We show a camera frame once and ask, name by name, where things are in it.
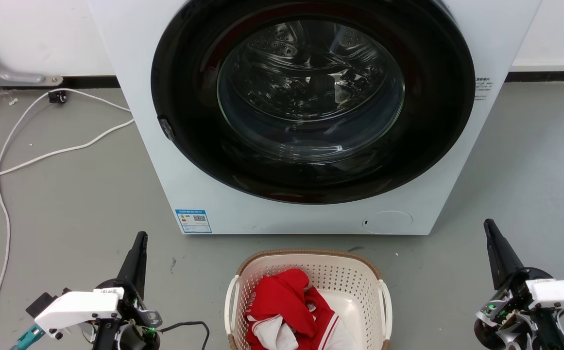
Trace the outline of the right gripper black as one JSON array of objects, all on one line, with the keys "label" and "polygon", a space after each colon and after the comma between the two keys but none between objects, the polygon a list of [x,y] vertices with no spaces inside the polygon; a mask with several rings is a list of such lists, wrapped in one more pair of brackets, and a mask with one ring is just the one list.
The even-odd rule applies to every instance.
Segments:
[{"label": "right gripper black", "polygon": [[529,308],[526,281],[539,279],[539,270],[524,267],[493,219],[484,230],[496,294],[476,314],[477,340],[488,350],[563,350],[561,309]]}]

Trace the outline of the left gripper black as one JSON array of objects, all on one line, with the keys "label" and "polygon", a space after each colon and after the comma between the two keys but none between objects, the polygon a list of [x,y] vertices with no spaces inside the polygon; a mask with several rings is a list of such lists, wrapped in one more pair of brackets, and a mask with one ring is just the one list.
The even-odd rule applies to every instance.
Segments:
[{"label": "left gripper black", "polygon": [[138,232],[116,279],[98,285],[95,292],[118,295],[117,310],[110,316],[94,316],[96,334],[92,350],[159,350],[156,328],[160,314],[144,304],[148,261],[148,234]]}]

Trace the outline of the cream perforated laundry basket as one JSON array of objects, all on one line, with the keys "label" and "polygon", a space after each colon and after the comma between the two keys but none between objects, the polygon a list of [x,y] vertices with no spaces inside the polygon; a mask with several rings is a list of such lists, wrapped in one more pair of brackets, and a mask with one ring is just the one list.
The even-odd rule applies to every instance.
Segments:
[{"label": "cream perforated laundry basket", "polygon": [[268,250],[242,262],[224,302],[224,327],[230,350],[251,350],[243,314],[248,298],[264,276],[298,268],[329,306],[340,315],[354,339],[353,350],[392,350],[392,299],[379,270],[350,252],[310,249]]}]

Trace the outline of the blue energy label sticker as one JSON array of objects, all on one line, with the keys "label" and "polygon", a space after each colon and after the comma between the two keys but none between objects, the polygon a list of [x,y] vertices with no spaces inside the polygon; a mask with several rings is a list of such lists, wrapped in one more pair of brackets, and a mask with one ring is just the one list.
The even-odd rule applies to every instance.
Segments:
[{"label": "blue energy label sticker", "polygon": [[177,222],[184,234],[210,234],[212,228],[205,210],[175,209]]}]

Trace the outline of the round white filter cover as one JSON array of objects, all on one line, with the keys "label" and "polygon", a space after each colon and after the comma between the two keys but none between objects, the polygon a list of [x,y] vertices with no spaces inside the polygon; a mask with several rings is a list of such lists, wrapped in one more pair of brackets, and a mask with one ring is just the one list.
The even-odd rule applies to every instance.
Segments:
[{"label": "round white filter cover", "polygon": [[413,218],[404,212],[387,210],[369,215],[362,222],[366,232],[378,235],[403,234],[413,223]]}]

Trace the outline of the white front-load washing machine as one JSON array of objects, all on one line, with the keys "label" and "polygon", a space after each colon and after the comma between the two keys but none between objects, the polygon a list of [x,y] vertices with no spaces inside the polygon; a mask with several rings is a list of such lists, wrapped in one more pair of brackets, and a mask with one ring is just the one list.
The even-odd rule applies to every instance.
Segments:
[{"label": "white front-load washing machine", "polygon": [[444,157],[408,184],[375,197],[339,204],[273,201],[230,188],[190,162],[167,138],[151,93],[154,54],[171,20],[188,0],[86,0],[120,88],[170,204],[205,210],[210,234],[373,234],[362,222],[373,213],[408,213],[403,235],[428,235],[486,122],[542,0],[440,0],[471,50],[475,77],[493,81],[485,101]]}]

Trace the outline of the white garment with red stripes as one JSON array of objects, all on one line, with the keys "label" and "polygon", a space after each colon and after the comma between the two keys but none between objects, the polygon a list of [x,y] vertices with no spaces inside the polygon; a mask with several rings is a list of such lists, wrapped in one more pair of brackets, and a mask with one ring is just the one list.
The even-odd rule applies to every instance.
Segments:
[{"label": "white garment with red stripes", "polygon": [[265,296],[245,312],[252,350],[358,350],[358,342],[323,294],[309,288]]}]

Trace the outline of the small black text sticker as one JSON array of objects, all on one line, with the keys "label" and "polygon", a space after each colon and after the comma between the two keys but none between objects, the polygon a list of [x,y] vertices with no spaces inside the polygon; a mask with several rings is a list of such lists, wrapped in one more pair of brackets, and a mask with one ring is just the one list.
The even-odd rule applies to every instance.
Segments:
[{"label": "small black text sticker", "polygon": [[485,101],[493,87],[493,81],[488,77],[477,77],[475,82],[475,101]]}]

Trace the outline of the black baseboard strip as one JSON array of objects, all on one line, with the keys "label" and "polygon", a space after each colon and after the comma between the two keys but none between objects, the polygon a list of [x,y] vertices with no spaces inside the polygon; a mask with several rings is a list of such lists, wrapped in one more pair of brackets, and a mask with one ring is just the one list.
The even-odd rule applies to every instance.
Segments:
[{"label": "black baseboard strip", "polygon": [[[564,71],[511,71],[508,73],[506,83],[542,83],[564,82]],[[19,89],[112,89],[120,88],[120,83],[115,76],[88,76],[65,77],[57,86],[12,86],[0,85],[0,90],[12,91]]]}]

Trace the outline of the black round washer door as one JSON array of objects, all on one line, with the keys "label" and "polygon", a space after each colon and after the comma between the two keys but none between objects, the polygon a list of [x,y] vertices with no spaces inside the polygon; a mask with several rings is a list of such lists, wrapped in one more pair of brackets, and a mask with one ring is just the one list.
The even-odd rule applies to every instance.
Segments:
[{"label": "black round washer door", "polygon": [[[284,162],[244,144],[217,100],[226,56],[252,33],[282,22],[326,20],[375,38],[399,64],[406,95],[373,146],[337,162]],[[408,184],[439,162],[471,117],[475,66],[440,0],[188,0],[154,54],[151,93],[167,138],[198,169],[243,193],[324,205]]]}]

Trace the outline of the steel washer drum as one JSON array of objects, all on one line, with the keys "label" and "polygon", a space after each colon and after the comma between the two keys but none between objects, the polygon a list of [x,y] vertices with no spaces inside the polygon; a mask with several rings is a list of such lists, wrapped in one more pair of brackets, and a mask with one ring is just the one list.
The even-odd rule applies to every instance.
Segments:
[{"label": "steel washer drum", "polygon": [[337,162],[388,133],[406,86],[393,55],[362,31],[326,20],[264,27],[226,56],[218,106],[237,137],[284,162]]}]

